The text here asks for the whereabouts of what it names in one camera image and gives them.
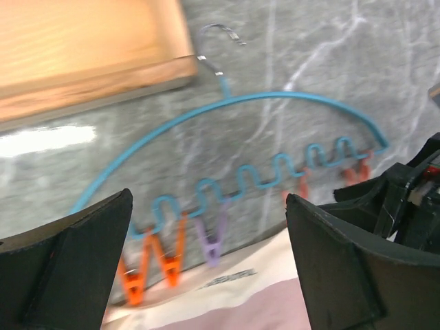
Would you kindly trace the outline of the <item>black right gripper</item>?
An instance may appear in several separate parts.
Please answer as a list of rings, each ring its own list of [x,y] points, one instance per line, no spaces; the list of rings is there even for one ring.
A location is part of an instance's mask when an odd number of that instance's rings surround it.
[[[422,251],[439,250],[439,134],[407,164],[334,191],[333,216]]]

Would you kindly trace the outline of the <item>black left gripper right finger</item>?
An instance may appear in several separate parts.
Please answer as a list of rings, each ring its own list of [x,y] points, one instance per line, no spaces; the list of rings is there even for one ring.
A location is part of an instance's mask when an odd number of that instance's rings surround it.
[[[286,204],[312,329],[439,328],[439,255],[387,241],[297,195]]]

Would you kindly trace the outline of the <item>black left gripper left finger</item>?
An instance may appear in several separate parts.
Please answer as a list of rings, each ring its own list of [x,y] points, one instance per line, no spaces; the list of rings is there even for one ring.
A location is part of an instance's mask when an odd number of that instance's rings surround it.
[[[99,329],[127,235],[121,190],[62,219],[1,240],[2,329]]]

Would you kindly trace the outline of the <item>pink and cream underwear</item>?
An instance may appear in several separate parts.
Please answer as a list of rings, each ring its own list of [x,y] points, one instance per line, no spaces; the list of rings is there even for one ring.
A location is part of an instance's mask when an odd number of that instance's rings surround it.
[[[162,281],[138,307],[111,307],[103,329],[310,329],[287,230]]]

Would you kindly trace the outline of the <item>blue wavy hanger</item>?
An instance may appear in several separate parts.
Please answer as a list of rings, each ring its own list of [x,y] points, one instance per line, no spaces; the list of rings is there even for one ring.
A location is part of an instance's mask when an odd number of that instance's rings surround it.
[[[193,109],[182,115],[179,115],[172,120],[169,120],[152,131],[148,132],[146,135],[142,136],[140,139],[136,140],[132,145],[125,149],[119,156],[117,156],[113,161],[111,161],[93,180],[90,185],[83,191],[79,196],[76,203],[72,206],[69,213],[71,215],[84,210],[99,190],[99,188],[108,180],[108,178],[118,170],[123,163],[125,163],[130,157],[134,156],[141,148],[149,145],[153,140],[158,138],[160,135],[167,133],[176,126],[201,116],[205,113],[211,111],[220,110],[222,108],[231,107],[233,105],[248,103],[259,100],[270,100],[270,99],[289,99],[289,100],[304,100],[310,102],[316,102],[322,104],[326,107],[341,111],[349,116],[354,117],[356,120],[362,122],[371,132],[371,135],[375,138],[379,145],[379,149],[373,151],[374,155],[380,155],[385,152],[389,146],[390,142],[384,135],[384,132],[377,126],[377,124],[366,114],[361,111],[344,104],[343,102],[324,97],[321,95],[313,93],[305,93],[298,91],[265,91],[258,93],[248,93],[240,96],[233,96],[231,94],[231,89],[228,84],[228,80],[221,70],[220,67],[209,61],[205,55],[201,53],[202,49],[202,38],[204,34],[210,28],[219,28],[229,35],[229,37],[239,45],[245,45],[239,35],[221,23],[209,23],[203,26],[197,33],[196,39],[196,50],[197,50],[197,60],[205,65],[214,75],[219,79],[219,85],[221,92],[223,94],[222,99],[219,101],[201,106],[199,108]],[[368,153],[359,152],[353,144],[352,139],[347,136],[339,137],[335,141],[335,159],[330,161],[327,159],[323,146],[318,143],[312,143],[305,149],[305,161],[306,167],[310,170],[315,169],[317,166],[322,166],[325,168],[333,168],[341,165],[346,159],[353,158],[355,160],[365,160],[369,157]],[[264,181],[261,179],[257,169],[250,165],[244,164],[238,167],[235,171],[235,179],[238,186],[238,190],[230,195],[225,195],[222,192],[221,185],[218,181],[212,178],[200,179],[195,186],[195,195],[199,202],[198,208],[189,212],[188,216],[191,219],[195,219],[203,215],[208,209],[208,201],[204,193],[205,188],[209,187],[213,189],[216,200],[224,204],[226,201],[237,201],[243,198],[247,192],[247,186],[244,178],[245,173],[249,173],[252,178],[252,183],[255,188],[259,190],[266,190],[279,185],[282,182],[281,164],[284,163],[287,166],[290,177],[303,179],[306,176],[305,170],[298,171],[295,169],[293,159],[286,153],[278,153],[271,158],[271,167],[274,171],[274,177],[270,181]]]

